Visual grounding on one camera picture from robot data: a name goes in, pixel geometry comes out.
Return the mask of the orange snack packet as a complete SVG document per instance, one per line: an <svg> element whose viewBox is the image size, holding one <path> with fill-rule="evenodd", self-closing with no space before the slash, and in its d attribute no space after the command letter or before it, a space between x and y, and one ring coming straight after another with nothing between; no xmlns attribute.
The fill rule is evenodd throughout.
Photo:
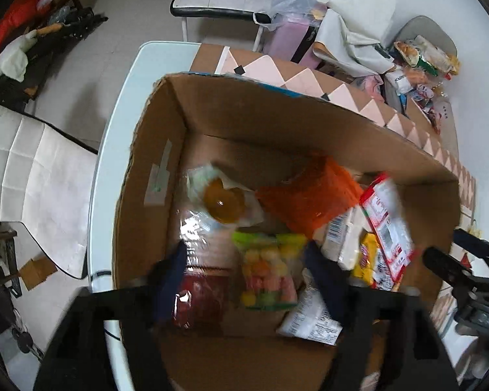
<svg viewBox="0 0 489 391"><path fill-rule="evenodd" d="M317 229L360 203L363 193L351 174L330 156L316 155L285 183L263 186L255 196L291 231L311 238Z"/></svg>

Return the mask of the red plastic bag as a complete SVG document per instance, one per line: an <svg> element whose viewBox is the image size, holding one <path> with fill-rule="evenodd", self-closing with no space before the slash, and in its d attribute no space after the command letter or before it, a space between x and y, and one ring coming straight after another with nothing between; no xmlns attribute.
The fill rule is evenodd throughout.
<svg viewBox="0 0 489 391"><path fill-rule="evenodd" d="M0 20L0 50L12 32L40 17L46 9L37 8L41 0L14 0Z"/></svg>

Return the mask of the checkered table mat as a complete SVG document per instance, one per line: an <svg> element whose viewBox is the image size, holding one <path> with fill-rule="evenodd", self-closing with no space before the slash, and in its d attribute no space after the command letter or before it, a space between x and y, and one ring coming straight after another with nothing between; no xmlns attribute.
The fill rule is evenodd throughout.
<svg viewBox="0 0 489 391"><path fill-rule="evenodd" d="M418 249L448 250L462 209L474 205L473 177L424 117L408 118L324 73L203 44L170 87L189 134L186 167L211 163L254 192L287 182L316 155L361 183L388 173ZM291 231L260 206L264 221L241 228Z"/></svg>

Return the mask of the jelly cup snack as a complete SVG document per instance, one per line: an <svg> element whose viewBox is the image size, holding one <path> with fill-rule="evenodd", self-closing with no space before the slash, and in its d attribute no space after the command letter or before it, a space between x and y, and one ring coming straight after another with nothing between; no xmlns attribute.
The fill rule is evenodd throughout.
<svg viewBox="0 0 489 391"><path fill-rule="evenodd" d="M265 219L254 191L230 179L211 163L188 169L185 184L194 208L221 225L247 228Z"/></svg>

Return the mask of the dark red snack packet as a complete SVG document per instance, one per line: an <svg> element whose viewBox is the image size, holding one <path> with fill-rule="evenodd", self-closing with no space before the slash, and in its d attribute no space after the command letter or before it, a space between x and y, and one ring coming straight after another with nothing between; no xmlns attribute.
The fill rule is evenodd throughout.
<svg viewBox="0 0 489 391"><path fill-rule="evenodd" d="M175 325L187 330L218 330L228 299L228 287L229 276L222 271L186 272L175 294Z"/></svg>

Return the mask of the white barcode snack packet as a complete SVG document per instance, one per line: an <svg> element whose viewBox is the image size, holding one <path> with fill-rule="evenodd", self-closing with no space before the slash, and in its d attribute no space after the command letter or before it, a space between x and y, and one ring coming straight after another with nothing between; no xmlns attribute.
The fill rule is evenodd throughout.
<svg viewBox="0 0 489 391"><path fill-rule="evenodd" d="M304 287L298 295L298 304L284 317L276 332L284 337L335 346L342 326L329 316L320 291L307 268L303 269L302 275Z"/></svg>

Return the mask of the yellow snack packet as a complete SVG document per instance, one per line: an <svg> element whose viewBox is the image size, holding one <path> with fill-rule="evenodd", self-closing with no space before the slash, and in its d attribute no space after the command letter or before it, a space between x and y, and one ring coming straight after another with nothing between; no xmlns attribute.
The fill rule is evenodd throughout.
<svg viewBox="0 0 489 391"><path fill-rule="evenodd" d="M359 254L351 276L363 284L373 287L379 243L374 233L366 233L360 241Z"/></svg>

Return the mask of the grey chair with snacks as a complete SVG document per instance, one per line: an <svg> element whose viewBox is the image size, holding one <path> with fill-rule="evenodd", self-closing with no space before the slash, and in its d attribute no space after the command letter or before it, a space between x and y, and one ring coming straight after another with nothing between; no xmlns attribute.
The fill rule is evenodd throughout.
<svg viewBox="0 0 489 391"><path fill-rule="evenodd" d="M407 21L396 33L393 41L412 40L416 36L422 36L446 54L458 56L458 50L452 38L431 18L427 16L416 16Z"/></svg>

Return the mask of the red white snack packet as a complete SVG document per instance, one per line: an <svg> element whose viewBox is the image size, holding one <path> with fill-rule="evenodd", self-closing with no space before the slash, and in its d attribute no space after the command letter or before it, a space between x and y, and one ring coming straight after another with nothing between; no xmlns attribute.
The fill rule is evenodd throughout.
<svg viewBox="0 0 489 391"><path fill-rule="evenodd" d="M361 197L360 206L375 233L393 283L400 282L412 261L414 244L393 179L379 174Z"/></svg>

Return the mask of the pile of assorted snacks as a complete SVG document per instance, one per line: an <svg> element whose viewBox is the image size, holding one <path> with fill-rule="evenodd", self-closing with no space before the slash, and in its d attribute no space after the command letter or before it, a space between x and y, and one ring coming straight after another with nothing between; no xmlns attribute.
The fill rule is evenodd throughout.
<svg viewBox="0 0 489 391"><path fill-rule="evenodd" d="M459 74L461 62L455 54L445 52L421 35L394 41L390 56L395 57L395 69L387 72L384 79L393 88L403 114L410 118L407 106L415 103L439 134L447 117L440 109L440 102L447 100L443 82Z"/></svg>

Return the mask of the pink box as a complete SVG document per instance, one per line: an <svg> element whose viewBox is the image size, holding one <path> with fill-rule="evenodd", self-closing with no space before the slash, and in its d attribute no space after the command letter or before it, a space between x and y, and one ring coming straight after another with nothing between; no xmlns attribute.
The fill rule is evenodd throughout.
<svg viewBox="0 0 489 391"><path fill-rule="evenodd" d="M316 69L321 59L314 55L313 47L321 21L302 16L283 16L271 32L263 47L270 57Z"/></svg>

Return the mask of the white chair near table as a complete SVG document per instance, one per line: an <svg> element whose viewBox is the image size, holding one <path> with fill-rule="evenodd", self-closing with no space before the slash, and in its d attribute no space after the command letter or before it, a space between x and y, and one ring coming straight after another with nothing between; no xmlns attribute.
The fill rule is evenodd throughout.
<svg viewBox="0 0 489 391"><path fill-rule="evenodd" d="M22 223L65 274L85 277L96 154L0 105L0 222Z"/></svg>

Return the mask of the colourful candy bag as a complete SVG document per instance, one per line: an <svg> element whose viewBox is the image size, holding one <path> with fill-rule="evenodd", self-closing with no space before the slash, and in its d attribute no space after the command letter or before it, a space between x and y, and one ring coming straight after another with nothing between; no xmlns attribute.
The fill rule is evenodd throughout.
<svg viewBox="0 0 489 391"><path fill-rule="evenodd" d="M295 306L298 293L294 275L306 236L236 231L231 239L241 255L243 306L257 311L283 311Z"/></svg>

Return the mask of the cardboard snack box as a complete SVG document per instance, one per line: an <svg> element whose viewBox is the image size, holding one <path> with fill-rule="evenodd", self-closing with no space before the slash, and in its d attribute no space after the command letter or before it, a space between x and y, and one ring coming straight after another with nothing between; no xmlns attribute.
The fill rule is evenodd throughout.
<svg viewBox="0 0 489 391"><path fill-rule="evenodd" d="M145 100L132 133L114 220L114 282L123 286L165 258L179 237L180 177L212 163L256 192L257 229L321 238L310 211L289 201L290 182L329 156L361 184L396 182L417 250L448 251L460 218L458 178L439 159L348 108L235 76L167 75ZM335 352L281 338L280 316L232 305L220 332L159 334L164 365L186 390L316 390Z"/></svg>

